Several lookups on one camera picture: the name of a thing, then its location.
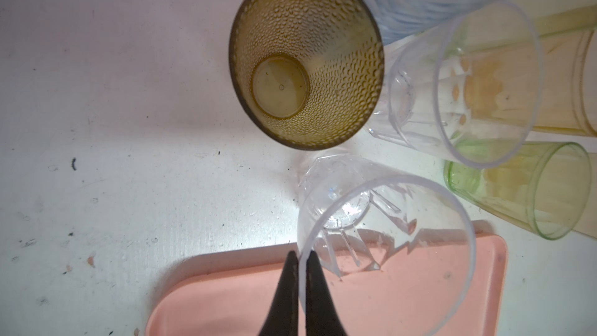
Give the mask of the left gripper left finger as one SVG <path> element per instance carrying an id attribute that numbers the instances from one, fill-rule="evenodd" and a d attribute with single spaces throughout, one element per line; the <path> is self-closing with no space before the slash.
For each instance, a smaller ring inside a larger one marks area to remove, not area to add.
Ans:
<path id="1" fill-rule="evenodd" d="M 299 326 L 299 260 L 290 251 L 259 336 L 297 336 Z"/>

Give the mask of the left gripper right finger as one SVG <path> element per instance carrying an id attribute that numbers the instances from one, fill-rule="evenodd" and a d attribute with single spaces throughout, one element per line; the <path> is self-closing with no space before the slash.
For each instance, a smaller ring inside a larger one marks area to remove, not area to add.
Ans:
<path id="1" fill-rule="evenodd" d="M 311 251 L 306 262 L 306 335 L 347 335 L 315 251 Z"/>

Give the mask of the clear faceted cup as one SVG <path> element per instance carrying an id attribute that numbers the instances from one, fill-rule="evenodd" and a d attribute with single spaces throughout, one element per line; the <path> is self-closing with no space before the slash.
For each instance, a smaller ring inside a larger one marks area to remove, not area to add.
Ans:
<path id="1" fill-rule="evenodd" d="M 300 162 L 298 187 L 298 248 L 304 255 L 317 252 L 325 277 L 378 271 L 393 256 L 417 248 L 466 246 L 458 295 L 465 298 L 476 264 L 474 228 L 443 186 L 329 149 Z"/>

